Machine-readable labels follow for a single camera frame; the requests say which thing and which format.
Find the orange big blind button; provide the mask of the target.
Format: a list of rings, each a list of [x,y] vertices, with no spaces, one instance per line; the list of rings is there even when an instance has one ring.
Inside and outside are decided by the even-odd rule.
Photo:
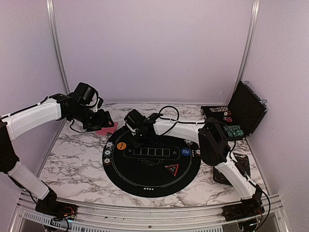
[[[127,147],[127,144],[125,142],[119,142],[117,145],[116,145],[117,149],[118,150],[125,150],[126,147]]]

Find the red playing card deck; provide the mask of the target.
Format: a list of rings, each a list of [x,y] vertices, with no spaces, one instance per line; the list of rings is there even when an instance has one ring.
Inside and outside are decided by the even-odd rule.
[[[107,134],[113,134],[115,132],[116,128],[115,127],[111,127],[111,128],[102,128],[99,131],[96,131],[97,135],[101,135],[101,136],[106,136]]]

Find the grey chip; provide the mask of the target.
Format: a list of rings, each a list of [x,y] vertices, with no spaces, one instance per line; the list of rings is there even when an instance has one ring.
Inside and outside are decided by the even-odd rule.
[[[113,147],[114,147],[114,145],[113,145],[112,142],[107,142],[106,145],[105,145],[105,147],[106,147],[107,150],[112,150]]]

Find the green chip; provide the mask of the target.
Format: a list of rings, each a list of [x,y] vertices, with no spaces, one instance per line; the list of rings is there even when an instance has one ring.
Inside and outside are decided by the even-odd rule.
[[[112,152],[110,150],[105,150],[103,152],[103,157],[104,158],[109,158],[109,157],[111,157],[111,155],[112,155]]]

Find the blue small blind button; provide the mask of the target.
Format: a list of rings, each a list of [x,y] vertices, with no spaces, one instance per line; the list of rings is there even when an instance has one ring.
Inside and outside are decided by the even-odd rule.
[[[190,157],[191,156],[191,150],[190,149],[188,149],[188,148],[183,148],[182,150],[181,150],[181,154],[183,155],[183,156],[185,156],[185,157]]]

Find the red chip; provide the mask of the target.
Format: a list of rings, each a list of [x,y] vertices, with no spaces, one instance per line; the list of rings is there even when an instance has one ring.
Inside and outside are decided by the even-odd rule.
[[[200,157],[200,150],[199,149],[194,151],[194,156]]]
[[[110,158],[105,158],[105,159],[103,160],[103,164],[106,165],[106,166],[111,165],[111,163],[112,163],[112,160],[111,160]]]

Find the red triangle all-in marker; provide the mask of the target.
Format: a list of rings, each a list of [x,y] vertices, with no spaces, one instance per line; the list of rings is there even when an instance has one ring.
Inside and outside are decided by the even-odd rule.
[[[165,168],[174,176],[176,177],[179,169],[179,164],[171,164],[166,165]]]

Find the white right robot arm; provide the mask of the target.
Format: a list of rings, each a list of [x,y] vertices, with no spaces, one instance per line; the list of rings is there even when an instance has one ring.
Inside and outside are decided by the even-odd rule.
[[[130,111],[124,121],[131,129],[133,144],[140,146],[154,136],[164,135],[197,143],[202,161],[221,172],[239,194],[239,212],[248,217],[256,211],[263,192],[235,158],[221,122],[211,117],[205,121],[179,121],[162,116],[152,113],[145,117],[136,109]]]

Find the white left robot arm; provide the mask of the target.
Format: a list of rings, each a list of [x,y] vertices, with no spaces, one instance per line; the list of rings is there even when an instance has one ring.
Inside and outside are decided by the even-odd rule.
[[[61,211],[61,204],[37,177],[39,165],[61,121],[79,121],[83,132],[114,126],[110,113],[101,108],[102,103],[97,90],[79,83],[68,95],[47,96],[39,103],[0,117],[0,171],[43,200],[43,209],[51,215]]]

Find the round black poker mat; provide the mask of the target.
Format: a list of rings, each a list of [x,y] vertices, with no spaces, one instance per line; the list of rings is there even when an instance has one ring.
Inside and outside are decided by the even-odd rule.
[[[197,143],[165,135],[134,148],[129,135],[128,127],[123,126],[110,136],[112,163],[103,164],[107,177],[121,190],[139,197],[165,197],[184,189],[196,177],[201,165],[201,158],[194,156]],[[125,150],[117,149],[119,142],[127,144]],[[191,150],[190,157],[181,154],[183,148]],[[179,164],[176,177],[165,168],[171,164]]]

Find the black poker chip case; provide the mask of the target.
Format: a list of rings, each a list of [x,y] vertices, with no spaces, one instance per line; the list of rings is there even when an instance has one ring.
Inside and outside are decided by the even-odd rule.
[[[240,81],[227,106],[202,106],[202,114],[223,122],[227,140],[242,140],[253,134],[265,116],[267,100],[260,99],[248,86]]]

